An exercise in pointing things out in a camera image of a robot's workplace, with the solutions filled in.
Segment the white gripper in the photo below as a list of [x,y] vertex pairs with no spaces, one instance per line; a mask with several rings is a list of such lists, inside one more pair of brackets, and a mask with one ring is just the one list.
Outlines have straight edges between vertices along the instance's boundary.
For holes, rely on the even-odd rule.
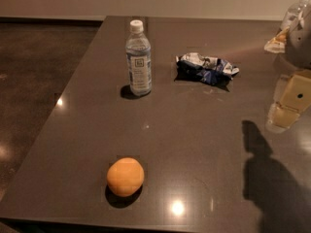
[[286,59],[295,67],[305,68],[279,78],[268,112],[268,130],[288,130],[311,106],[311,9],[304,9],[290,29],[280,31],[263,49],[271,53],[284,53],[286,49]]

